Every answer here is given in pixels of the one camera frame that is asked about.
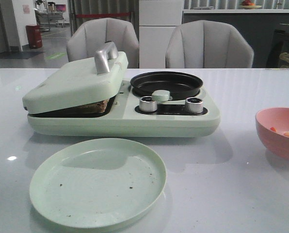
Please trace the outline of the mint green round plate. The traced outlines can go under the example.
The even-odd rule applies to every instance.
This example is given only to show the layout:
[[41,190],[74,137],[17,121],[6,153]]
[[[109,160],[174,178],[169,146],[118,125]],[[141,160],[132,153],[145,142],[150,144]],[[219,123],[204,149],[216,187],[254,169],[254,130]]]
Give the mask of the mint green round plate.
[[166,180],[163,160],[148,146],[101,138],[45,160],[29,193],[36,211],[58,225],[116,230],[143,217],[163,193]]

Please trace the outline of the left silver control knob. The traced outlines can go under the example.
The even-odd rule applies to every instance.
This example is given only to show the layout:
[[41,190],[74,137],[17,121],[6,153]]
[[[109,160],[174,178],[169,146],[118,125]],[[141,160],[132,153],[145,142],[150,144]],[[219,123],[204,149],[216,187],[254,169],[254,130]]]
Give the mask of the left silver control knob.
[[158,104],[151,96],[143,96],[139,99],[139,109],[142,112],[152,113],[157,111]]

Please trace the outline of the right silver control knob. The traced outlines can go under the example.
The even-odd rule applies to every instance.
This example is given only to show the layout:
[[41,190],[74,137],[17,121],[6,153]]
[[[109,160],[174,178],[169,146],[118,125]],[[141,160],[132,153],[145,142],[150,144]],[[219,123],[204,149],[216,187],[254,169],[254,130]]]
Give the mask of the right silver control knob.
[[203,100],[190,97],[185,99],[184,110],[191,114],[200,114],[203,112]]

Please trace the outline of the bread slice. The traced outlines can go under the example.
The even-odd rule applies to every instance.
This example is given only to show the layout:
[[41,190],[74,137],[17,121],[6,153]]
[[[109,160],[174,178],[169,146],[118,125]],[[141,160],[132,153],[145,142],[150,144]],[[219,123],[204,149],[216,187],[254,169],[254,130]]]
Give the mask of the bread slice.
[[110,99],[102,100],[99,102],[94,102],[90,104],[85,104],[81,106],[72,107],[69,110],[72,113],[78,114],[90,114],[90,113],[104,113],[106,111],[107,105]]

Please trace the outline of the silver control knob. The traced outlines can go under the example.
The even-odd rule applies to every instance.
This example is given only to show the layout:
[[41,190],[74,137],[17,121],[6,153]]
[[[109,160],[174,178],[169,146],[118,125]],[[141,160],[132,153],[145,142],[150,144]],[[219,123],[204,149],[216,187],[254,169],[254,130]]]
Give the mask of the silver control knob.
[[139,99],[139,109],[142,112],[152,113],[157,111],[158,104],[151,96],[143,96]]
[[203,112],[203,100],[190,97],[185,99],[184,110],[191,114],[200,114]]

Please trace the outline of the pink bowl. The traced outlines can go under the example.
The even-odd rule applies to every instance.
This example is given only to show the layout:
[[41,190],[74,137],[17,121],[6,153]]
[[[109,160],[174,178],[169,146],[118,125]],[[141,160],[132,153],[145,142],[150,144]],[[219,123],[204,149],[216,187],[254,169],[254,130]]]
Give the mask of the pink bowl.
[[289,160],[289,108],[273,107],[260,110],[256,114],[256,129],[263,145],[275,155]]

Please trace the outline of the grey kitchen counter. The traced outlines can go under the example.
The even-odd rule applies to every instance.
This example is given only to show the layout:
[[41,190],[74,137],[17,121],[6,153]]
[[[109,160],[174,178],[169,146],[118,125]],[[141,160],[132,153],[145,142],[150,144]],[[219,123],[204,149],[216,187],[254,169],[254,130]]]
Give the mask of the grey kitchen counter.
[[183,23],[211,20],[233,25],[254,50],[254,68],[280,67],[289,53],[289,9],[184,10]]

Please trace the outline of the fruit plate on counter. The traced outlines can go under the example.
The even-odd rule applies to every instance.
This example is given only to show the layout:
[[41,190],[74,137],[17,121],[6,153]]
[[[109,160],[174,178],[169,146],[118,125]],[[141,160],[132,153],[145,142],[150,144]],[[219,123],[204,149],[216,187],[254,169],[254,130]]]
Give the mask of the fruit plate on counter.
[[262,5],[256,5],[255,3],[251,2],[250,0],[243,0],[239,6],[245,10],[252,10],[252,9],[260,9]]

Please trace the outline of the mint green sandwich maker lid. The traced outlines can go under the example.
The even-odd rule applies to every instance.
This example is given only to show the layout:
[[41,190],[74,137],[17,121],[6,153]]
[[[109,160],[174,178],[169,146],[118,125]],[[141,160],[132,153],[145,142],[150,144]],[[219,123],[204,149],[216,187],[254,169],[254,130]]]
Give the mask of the mint green sandwich maker lid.
[[101,47],[104,57],[76,60],[62,66],[22,99],[29,114],[82,106],[114,97],[121,87],[128,67],[127,55],[119,51],[114,59],[109,58],[109,48],[114,43]]

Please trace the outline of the mint green breakfast maker base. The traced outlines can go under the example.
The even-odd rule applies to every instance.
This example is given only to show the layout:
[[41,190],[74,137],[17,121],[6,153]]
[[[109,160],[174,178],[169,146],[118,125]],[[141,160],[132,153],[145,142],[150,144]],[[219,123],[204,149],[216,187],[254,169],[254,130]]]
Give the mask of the mint green breakfast maker base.
[[185,101],[158,104],[152,114],[138,112],[139,97],[133,94],[129,81],[124,80],[111,103],[110,111],[100,117],[35,117],[28,123],[38,133],[62,136],[110,137],[200,137],[212,134],[220,123],[220,111],[205,88],[197,98],[204,111],[193,115],[184,110]]

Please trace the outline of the black round frying pan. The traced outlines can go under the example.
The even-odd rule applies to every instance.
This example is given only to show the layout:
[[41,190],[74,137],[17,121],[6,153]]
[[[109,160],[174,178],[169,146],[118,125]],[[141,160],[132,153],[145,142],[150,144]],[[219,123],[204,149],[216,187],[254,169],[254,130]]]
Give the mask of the black round frying pan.
[[194,97],[200,92],[203,81],[195,75],[175,71],[153,71],[130,80],[133,93],[139,97],[151,96],[154,91],[167,90],[172,100]]

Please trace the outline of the right grey upholstered chair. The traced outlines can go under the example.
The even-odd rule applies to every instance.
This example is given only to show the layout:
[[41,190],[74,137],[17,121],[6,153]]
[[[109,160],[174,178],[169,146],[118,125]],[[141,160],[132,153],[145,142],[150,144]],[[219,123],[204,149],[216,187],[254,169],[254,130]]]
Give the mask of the right grey upholstered chair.
[[232,25],[198,20],[177,26],[170,38],[166,68],[251,68],[254,51]]

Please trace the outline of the left grey upholstered chair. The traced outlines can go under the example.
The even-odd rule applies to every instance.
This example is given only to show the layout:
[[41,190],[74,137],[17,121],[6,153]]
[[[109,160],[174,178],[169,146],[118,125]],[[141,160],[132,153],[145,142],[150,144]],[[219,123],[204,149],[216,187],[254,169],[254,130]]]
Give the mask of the left grey upholstered chair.
[[93,57],[95,51],[112,41],[127,55],[128,68],[139,66],[139,41],[132,23],[116,18],[100,18],[83,23],[71,36],[66,51],[70,62]]

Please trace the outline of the grey upholstered chair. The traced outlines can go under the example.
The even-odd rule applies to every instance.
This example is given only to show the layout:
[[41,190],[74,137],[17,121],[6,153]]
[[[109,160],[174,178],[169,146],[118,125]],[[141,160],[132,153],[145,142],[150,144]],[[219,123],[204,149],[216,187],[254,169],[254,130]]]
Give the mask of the grey upholstered chair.
[[166,68],[251,68],[254,51],[232,25],[198,20],[177,26],[170,38]]
[[83,23],[71,36],[66,51],[70,62],[93,57],[95,51],[112,41],[127,55],[128,68],[139,66],[139,41],[132,23],[116,18],[100,18]]

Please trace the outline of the red trash bin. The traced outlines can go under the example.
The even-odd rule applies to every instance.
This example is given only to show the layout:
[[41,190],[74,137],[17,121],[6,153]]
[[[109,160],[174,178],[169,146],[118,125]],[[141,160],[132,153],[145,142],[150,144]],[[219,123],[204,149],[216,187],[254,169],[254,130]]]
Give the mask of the red trash bin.
[[42,37],[39,25],[26,25],[27,39],[31,49],[42,47]]

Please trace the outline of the white cabinet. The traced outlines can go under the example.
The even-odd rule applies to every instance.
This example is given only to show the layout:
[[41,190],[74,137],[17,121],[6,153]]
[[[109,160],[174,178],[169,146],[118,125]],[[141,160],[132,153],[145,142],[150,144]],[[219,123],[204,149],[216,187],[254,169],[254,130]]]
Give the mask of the white cabinet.
[[165,68],[166,50],[182,13],[182,0],[139,1],[140,68]]

